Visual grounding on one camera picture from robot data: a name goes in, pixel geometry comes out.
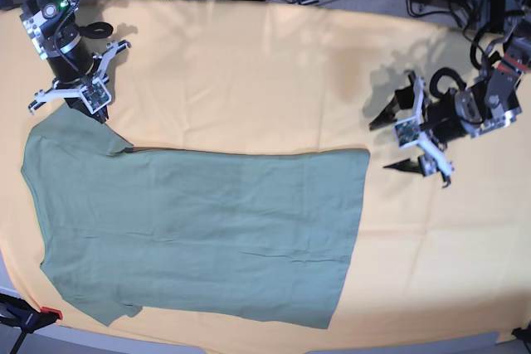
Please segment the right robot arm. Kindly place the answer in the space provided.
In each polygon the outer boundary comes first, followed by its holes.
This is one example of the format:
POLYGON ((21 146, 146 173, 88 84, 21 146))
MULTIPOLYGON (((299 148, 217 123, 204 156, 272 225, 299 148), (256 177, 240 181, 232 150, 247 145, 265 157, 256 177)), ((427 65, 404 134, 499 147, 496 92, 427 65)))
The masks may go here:
POLYGON ((100 122, 107 121, 113 96, 107 89, 111 61, 130 48, 126 40, 111 41, 99 54, 89 51, 85 40, 105 39, 114 28, 106 22, 86 26, 76 23, 81 0, 27 0, 20 20, 41 59, 54 74, 51 88, 39 90, 28 105, 34 113, 44 104, 63 99, 66 104, 100 122))

